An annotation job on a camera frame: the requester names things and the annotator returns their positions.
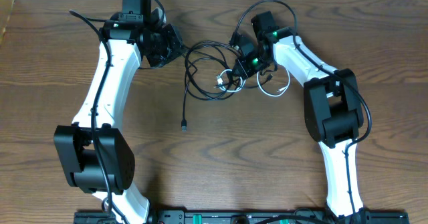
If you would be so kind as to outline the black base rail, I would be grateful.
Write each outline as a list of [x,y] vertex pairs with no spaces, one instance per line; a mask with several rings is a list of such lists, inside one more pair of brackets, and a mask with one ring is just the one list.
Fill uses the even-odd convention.
[[361,223],[361,224],[409,224],[406,213],[370,212],[362,210],[359,217],[335,219],[324,211],[298,209],[285,213],[233,213],[233,212],[188,212],[182,210],[159,210],[148,218],[158,224],[234,224],[234,223]]

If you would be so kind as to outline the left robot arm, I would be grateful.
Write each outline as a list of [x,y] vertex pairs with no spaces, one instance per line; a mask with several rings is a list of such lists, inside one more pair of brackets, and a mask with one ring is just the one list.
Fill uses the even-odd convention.
[[53,141],[67,183],[102,202],[102,214],[82,223],[155,223],[149,200],[134,183],[135,157],[122,135],[124,107],[135,73],[181,56],[184,43],[155,0],[122,0],[121,11],[95,29],[98,65],[79,112],[59,125]]

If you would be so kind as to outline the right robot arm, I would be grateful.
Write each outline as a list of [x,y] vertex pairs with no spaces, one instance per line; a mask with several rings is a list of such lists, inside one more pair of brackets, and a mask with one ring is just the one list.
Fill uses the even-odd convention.
[[269,11],[256,15],[251,24],[257,43],[237,31],[229,40],[242,54],[233,75],[248,79],[275,64],[299,82],[304,89],[305,125],[324,158],[328,209],[337,220],[350,218],[363,208],[356,141],[364,120],[354,73],[323,62],[305,46],[295,28],[280,28]]

